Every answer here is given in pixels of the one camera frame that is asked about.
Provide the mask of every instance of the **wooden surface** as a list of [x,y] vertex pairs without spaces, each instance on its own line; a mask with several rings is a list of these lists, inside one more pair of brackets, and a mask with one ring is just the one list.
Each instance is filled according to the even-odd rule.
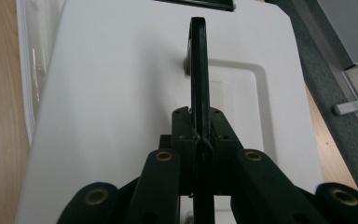
[[[13,223],[28,156],[23,116],[15,0],[0,0],[0,223]],[[355,187],[309,95],[324,181]]]
[[327,129],[324,119],[313,101],[310,91],[307,88],[308,101],[313,130],[315,131],[316,144],[319,152],[319,159],[322,165],[324,182],[337,182],[357,189],[351,177],[347,165],[339,153],[336,143]]

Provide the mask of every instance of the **black plastic bracket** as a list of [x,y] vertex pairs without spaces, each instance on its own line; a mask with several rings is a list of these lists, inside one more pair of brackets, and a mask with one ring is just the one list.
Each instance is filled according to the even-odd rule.
[[207,7],[225,11],[234,11],[235,6],[232,0],[156,0],[160,2],[176,3],[193,7]]

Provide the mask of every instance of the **white tray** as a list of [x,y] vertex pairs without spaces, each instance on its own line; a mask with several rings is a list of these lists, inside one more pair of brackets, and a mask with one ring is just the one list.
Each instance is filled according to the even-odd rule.
[[[54,223],[82,187],[137,177],[171,113],[189,105],[183,62],[191,17],[207,26],[212,106],[245,147],[264,150],[298,186],[322,182],[289,18],[238,1],[235,12],[158,1],[65,3],[17,223]],[[217,203],[227,210],[227,199]],[[183,202],[183,216],[189,212]]]

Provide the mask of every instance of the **metal bar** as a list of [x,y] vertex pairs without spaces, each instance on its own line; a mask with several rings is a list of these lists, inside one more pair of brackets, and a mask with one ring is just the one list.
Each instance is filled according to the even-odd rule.
[[358,111],[358,101],[352,101],[333,107],[333,111],[336,115],[344,115]]

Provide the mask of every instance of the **black mount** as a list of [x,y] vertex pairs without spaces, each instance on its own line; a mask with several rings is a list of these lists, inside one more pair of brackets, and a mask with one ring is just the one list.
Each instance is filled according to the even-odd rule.
[[358,223],[358,191],[328,183],[299,189],[263,152],[243,148],[222,111],[209,104],[205,19],[192,18],[186,70],[191,110],[172,112],[139,178],[121,189],[93,183],[65,207],[63,223],[179,223],[180,196],[193,197],[194,223],[214,223],[214,195],[230,195],[237,223]]

